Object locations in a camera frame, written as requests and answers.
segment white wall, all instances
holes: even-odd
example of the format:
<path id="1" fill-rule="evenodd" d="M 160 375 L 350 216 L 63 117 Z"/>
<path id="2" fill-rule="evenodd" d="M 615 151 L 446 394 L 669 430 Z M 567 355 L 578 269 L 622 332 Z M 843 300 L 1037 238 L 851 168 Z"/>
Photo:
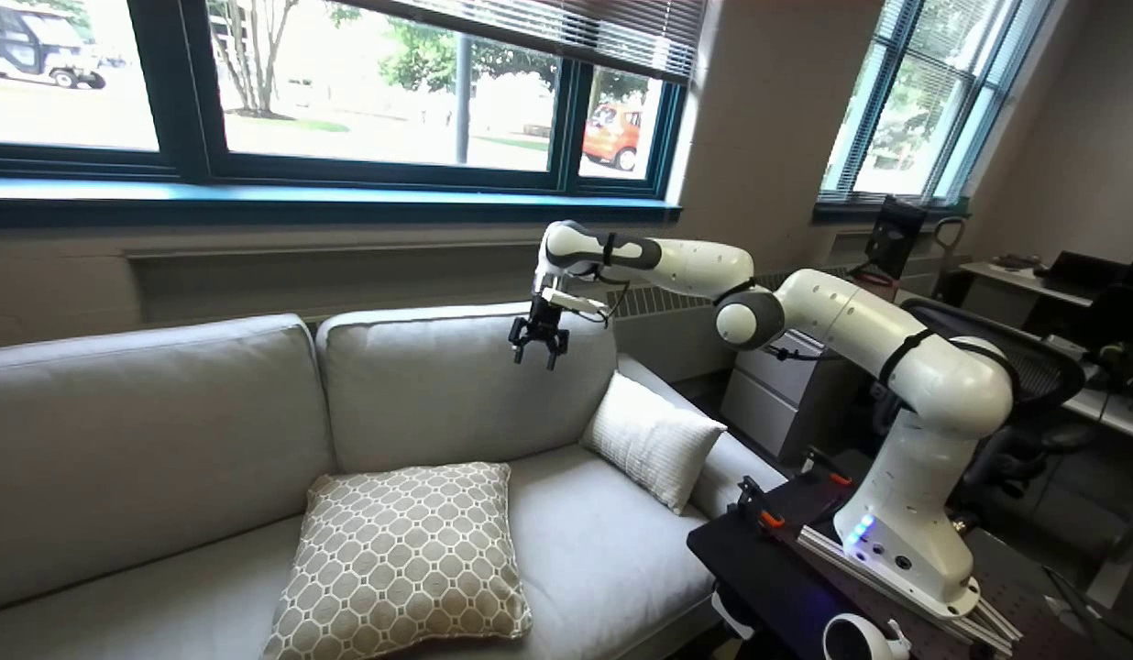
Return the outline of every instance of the white wall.
<path id="1" fill-rule="evenodd" d="M 1084 0 L 1030 127 L 975 203 L 977 255 L 1133 261 L 1133 0 Z"/>
<path id="2" fill-rule="evenodd" d="M 807 262 L 832 134 L 881 0 L 727 0 L 679 231 L 739 243 L 760 269 Z"/>

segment throw pillow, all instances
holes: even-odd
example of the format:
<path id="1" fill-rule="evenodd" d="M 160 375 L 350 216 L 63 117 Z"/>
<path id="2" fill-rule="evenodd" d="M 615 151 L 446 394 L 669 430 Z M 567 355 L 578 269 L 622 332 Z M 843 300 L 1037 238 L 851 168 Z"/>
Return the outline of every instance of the throw pillow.
<path id="1" fill-rule="evenodd" d="M 317 475 L 265 655 L 383 655 L 520 636 L 508 464 Z"/>
<path id="2" fill-rule="evenodd" d="M 680 511 L 719 432 L 710 418 L 612 375 L 585 440 L 663 504 Z"/>

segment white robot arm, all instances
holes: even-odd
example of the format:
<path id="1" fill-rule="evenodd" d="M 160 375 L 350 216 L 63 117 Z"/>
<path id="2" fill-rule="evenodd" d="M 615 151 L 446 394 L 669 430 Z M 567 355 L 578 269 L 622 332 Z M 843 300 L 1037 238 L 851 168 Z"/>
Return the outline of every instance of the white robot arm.
<path id="1" fill-rule="evenodd" d="M 601 238 L 578 223 L 551 223 L 537 244 L 526 317 L 508 341 L 547 341 L 567 353 L 559 311 L 596 311 L 601 300 L 570 295 L 567 282 L 630 275 L 669 293 L 713 304 L 723 341 L 749 348 L 802 330 L 881 379 L 904 407 L 853 497 L 832 517 L 839 552 L 930 614 L 977 607 L 971 552 L 944 517 L 944 497 L 969 470 L 975 442 L 1010 410 L 1002 355 L 977 341 L 928 332 L 910 311 L 868 291 L 795 270 L 776 291 L 756 282 L 751 255 L 738 244 L 680 238 Z"/>

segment couch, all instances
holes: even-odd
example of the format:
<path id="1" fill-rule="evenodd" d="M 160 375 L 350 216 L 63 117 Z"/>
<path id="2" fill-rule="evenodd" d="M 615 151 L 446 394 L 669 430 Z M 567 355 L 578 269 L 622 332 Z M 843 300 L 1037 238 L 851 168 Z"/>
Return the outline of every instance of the couch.
<path id="1" fill-rule="evenodd" d="M 520 364 L 520 304 L 295 314 L 0 348 L 0 655 L 261 655 L 321 473 L 505 460 L 530 625 L 408 655 L 668 655 L 710 622 L 686 533 L 749 473 L 723 432 L 686 511 L 584 432 L 612 375 L 690 407 L 612 330 Z"/>

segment white cylindrical pillow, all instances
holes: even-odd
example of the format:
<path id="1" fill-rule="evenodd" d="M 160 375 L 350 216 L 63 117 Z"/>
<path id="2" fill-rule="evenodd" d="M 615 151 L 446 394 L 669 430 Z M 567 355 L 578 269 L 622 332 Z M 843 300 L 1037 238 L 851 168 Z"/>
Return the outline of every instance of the white cylindrical pillow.
<path id="1" fill-rule="evenodd" d="M 680 511 L 723 426 L 612 375 L 585 442 L 663 504 Z"/>

